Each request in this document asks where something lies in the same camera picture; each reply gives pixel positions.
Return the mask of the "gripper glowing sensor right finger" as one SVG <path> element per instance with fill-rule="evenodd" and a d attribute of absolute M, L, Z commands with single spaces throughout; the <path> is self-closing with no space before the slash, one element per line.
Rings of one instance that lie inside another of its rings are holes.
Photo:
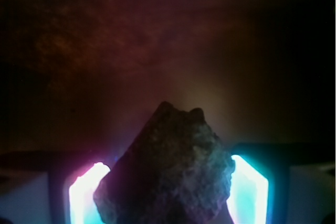
<path fill-rule="evenodd" d="M 233 223 L 335 223 L 335 145 L 233 147 Z"/>

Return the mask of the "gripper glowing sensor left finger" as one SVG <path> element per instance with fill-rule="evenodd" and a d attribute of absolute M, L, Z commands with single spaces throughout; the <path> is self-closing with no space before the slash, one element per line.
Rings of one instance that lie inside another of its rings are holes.
<path fill-rule="evenodd" d="M 93 192 L 109 171 L 83 151 L 1 155 L 1 223 L 101 223 Z"/>

